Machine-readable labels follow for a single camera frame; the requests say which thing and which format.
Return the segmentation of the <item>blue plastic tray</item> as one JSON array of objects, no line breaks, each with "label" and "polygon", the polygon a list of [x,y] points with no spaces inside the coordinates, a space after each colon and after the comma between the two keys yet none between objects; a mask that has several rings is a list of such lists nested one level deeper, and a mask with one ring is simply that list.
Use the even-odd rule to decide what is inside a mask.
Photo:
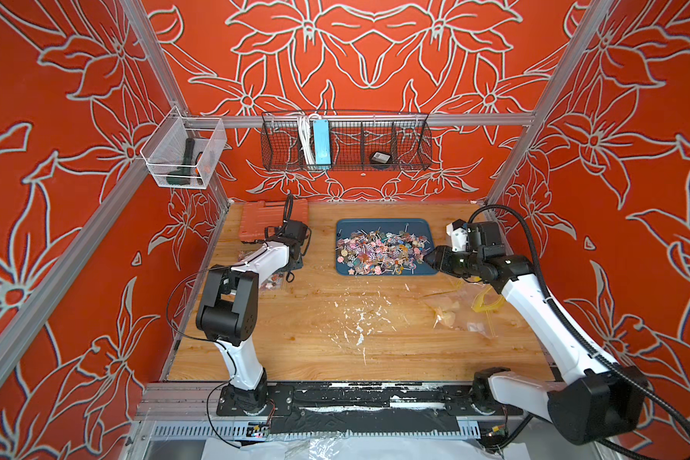
[{"label": "blue plastic tray", "polygon": [[343,276],[431,276],[435,247],[422,218],[349,218],[335,228],[335,270]]}]

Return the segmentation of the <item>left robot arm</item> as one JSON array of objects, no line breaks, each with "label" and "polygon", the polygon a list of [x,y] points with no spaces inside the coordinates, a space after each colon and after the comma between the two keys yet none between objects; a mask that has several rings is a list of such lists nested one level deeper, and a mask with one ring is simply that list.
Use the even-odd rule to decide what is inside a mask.
[{"label": "left robot arm", "polygon": [[304,222],[286,220],[241,262],[218,264],[206,273],[195,325],[222,355],[229,374],[228,394],[247,414],[258,414],[268,405],[268,377],[252,341],[260,288],[275,274],[293,282],[295,270],[303,268],[310,238]]}]

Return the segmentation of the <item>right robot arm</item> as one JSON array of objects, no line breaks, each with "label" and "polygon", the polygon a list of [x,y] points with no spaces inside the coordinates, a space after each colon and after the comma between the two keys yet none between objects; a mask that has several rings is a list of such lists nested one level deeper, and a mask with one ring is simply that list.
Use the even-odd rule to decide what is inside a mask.
[{"label": "right robot arm", "polygon": [[507,367],[475,373],[471,402],[479,410],[501,404],[552,423],[574,445],[636,429],[647,379],[634,366],[621,367],[599,347],[542,284],[540,270],[510,255],[495,222],[456,220],[448,245],[427,253],[431,268],[468,281],[479,279],[507,300],[530,326],[557,366],[557,383],[519,375]]}]

